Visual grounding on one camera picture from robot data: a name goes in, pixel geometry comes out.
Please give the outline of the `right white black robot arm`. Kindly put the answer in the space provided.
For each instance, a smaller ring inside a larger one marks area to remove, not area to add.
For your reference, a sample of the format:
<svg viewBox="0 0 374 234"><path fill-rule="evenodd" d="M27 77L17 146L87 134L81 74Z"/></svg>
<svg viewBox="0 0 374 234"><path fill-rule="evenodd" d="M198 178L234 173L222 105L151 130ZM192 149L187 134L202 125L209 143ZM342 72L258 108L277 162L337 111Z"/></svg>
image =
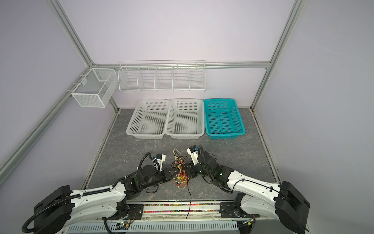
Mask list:
<svg viewBox="0 0 374 234"><path fill-rule="evenodd" d="M226 193L237 193L232 203L234 217L266 216L279 220L288 230L303 234L307 229L310 203L290 182L270 183L246 176L220 165L201 145L191 146L193 176L208 178L208 183Z"/></svg>

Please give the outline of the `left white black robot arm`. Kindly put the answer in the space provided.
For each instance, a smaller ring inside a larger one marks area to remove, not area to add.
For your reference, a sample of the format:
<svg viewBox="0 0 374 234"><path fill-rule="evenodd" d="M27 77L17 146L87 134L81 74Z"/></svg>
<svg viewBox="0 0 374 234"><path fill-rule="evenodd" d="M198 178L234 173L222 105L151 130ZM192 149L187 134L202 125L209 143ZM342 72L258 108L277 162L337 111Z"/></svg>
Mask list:
<svg viewBox="0 0 374 234"><path fill-rule="evenodd" d="M112 185L88 190L72 190L68 185L59 187L34 207L34 214L23 224L22 232L56 234L78 222L125 217L130 210L128 200L173 179L176 171L162 166L165 157L146 153L135 172Z"/></svg>

